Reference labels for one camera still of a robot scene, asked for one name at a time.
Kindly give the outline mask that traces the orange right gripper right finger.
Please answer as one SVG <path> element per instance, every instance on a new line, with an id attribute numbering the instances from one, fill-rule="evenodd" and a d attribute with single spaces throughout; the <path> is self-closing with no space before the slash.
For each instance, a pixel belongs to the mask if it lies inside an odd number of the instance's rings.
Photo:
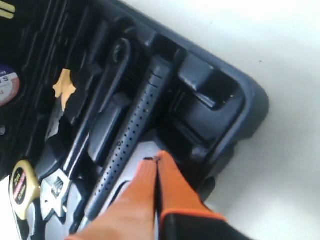
<path id="1" fill-rule="evenodd" d="M 161 240 L 249 239 L 204 205 L 168 152 L 158 152 L 155 159 L 161 195 Z"/>

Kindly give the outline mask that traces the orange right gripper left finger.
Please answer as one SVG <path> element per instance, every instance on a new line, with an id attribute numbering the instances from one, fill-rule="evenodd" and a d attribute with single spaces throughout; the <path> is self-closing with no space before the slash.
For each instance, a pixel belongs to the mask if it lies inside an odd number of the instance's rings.
<path id="1" fill-rule="evenodd" d="M 67 240 L 153 240 L 157 162 L 143 159 L 133 180 L 110 207 Z"/>

